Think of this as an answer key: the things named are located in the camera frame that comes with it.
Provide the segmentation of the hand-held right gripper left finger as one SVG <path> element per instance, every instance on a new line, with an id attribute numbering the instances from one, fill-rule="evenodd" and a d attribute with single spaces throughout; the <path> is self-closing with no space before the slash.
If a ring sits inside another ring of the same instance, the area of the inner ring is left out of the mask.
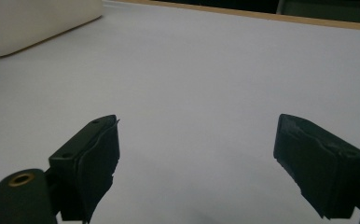
<path id="1" fill-rule="evenodd" d="M 90 222 L 113 184 L 119 157 L 118 119 L 109 115 L 89 122 L 48 158 L 64 221 Z"/>

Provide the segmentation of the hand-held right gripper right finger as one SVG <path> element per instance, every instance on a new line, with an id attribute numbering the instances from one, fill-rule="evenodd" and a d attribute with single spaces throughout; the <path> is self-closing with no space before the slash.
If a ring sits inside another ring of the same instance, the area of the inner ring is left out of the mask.
<path id="1" fill-rule="evenodd" d="M 360 209 L 360 149 L 313 122 L 282 114 L 273 157 L 320 217 L 349 218 Z"/>

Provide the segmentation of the white plastic storage bin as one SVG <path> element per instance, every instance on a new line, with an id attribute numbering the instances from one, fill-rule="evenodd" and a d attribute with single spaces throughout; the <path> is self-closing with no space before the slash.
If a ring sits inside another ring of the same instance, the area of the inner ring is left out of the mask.
<path id="1" fill-rule="evenodd" d="M 103 14 L 103 0 L 0 0 L 0 57 Z"/>

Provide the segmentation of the white table cover sheet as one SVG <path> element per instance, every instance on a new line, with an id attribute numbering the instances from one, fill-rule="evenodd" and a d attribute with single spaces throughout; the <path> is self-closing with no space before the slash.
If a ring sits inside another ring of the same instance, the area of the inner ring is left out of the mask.
<path id="1" fill-rule="evenodd" d="M 120 160 L 92 224 L 360 220 L 319 217 L 273 156 L 282 114 L 360 148 L 360 30 L 106 2 L 0 59 L 0 180 L 110 114 Z"/>

